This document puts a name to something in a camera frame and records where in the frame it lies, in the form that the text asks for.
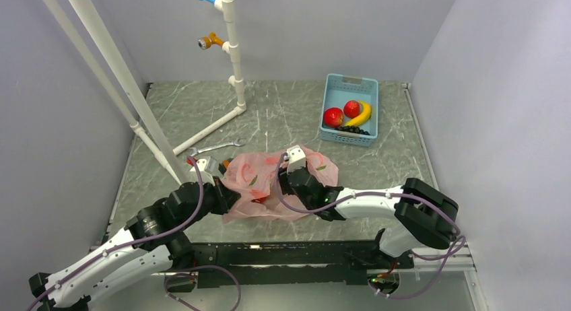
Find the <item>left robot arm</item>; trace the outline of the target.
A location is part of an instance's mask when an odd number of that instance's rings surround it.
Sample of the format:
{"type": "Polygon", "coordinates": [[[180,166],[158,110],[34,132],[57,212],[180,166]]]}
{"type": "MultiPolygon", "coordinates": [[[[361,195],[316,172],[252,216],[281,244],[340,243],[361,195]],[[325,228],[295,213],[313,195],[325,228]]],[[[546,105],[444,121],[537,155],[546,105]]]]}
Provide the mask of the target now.
{"type": "Polygon", "coordinates": [[[213,182],[186,182],[167,197],[144,207],[105,244],[57,273],[37,273],[29,279],[35,297],[29,309],[81,310],[88,307],[88,290],[131,261],[146,265],[158,258],[169,269],[183,271],[197,263],[184,231],[206,215],[223,215],[240,194],[218,177],[213,182]]]}

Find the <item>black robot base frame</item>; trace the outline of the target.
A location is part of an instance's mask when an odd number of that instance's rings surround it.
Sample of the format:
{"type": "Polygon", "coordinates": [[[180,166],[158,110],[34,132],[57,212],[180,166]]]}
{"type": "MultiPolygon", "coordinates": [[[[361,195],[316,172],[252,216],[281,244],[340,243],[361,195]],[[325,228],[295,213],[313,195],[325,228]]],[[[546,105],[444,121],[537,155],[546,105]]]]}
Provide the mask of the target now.
{"type": "Polygon", "coordinates": [[[193,268],[199,288],[233,283],[221,271],[210,269],[212,265],[225,268],[242,285],[365,285],[376,273],[414,266],[409,253],[396,258],[385,256],[373,240],[192,243],[178,235],[166,247],[171,271],[193,268]]]}

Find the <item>large red fake apple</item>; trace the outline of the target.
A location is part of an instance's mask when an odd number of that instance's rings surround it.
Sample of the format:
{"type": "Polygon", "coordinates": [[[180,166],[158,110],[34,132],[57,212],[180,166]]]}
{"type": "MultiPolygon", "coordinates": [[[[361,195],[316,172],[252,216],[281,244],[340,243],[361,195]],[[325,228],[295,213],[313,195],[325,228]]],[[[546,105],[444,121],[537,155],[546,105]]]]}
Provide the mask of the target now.
{"type": "Polygon", "coordinates": [[[343,124],[344,113],[337,107],[328,108],[323,113],[323,125],[336,129],[343,124]]]}

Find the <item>small red fake fruit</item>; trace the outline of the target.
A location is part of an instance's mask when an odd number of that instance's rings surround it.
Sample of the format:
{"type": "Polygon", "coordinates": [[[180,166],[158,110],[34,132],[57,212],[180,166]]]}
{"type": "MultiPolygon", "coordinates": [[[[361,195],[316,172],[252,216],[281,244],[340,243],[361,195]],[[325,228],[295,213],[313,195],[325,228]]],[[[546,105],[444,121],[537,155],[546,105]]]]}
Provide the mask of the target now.
{"type": "Polygon", "coordinates": [[[268,199],[268,197],[260,197],[260,198],[252,199],[251,201],[252,201],[253,203],[262,204],[262,203],[264,203],[267,199],[268,199]]]}

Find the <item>red fake peach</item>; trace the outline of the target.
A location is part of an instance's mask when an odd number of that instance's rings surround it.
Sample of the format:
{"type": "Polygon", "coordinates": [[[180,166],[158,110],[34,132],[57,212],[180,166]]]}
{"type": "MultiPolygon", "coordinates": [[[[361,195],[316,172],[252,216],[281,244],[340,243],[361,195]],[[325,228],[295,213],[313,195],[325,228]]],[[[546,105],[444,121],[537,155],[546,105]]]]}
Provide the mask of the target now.
{"type": "Polygon", "coordinates": [[[348,101],[343,107],[345,117],[353,119],[357,117],[362,111],[361,104],[357,100],[348,101]]]}

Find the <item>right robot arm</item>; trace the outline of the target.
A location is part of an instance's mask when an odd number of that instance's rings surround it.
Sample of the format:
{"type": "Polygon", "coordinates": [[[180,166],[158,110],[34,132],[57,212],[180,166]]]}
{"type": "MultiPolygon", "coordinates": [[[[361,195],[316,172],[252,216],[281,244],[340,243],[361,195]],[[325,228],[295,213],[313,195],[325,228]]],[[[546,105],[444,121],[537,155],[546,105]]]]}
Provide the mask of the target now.
{"type": "Polygon", "coordinates": [[[325,221],[345,221],[362,217],[391,219],[395,224],[379,231],[371,249],[375,265],[387,267],[405,252],[420,246],[444,250],[461,235],[455,219],[458,205],[417,178],[382,190],[358,190],[325,186],[308,168],[290,170],[278,166],[274,179],[281,203],[291,195],[302,204],[297,213],[313,214],[325,221]]]}

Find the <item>pink plastic bag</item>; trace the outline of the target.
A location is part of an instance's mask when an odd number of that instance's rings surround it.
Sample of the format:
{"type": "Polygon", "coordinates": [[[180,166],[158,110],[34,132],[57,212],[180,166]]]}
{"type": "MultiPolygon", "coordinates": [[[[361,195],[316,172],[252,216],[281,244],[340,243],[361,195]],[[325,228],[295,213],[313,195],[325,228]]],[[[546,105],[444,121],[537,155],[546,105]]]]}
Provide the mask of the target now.
{"type": "MultiPolygon", "coordinates": [[[[301,145],[306,154],[308,171],[316,176],[317,180],[327,186],[337,186],[339,169],[327,156],[308,149],[301,145]]],[[[274,153],[252,152],[236,156],[222,183],[229,189],[241,194],[241,198],[233,205],[230,211],[222,215],[222,222],[257,218],[266,221],[285,220],[295,221],[307,216],[284,206],[275,194],[275,169],[282,151],[274,153]],[[251,200],[268,197],[262,203],[253,203],[251,200]]],[[[297,209],[303,209],[303,204],[293,195],[283,195],[285,202],[297,209]]]]}

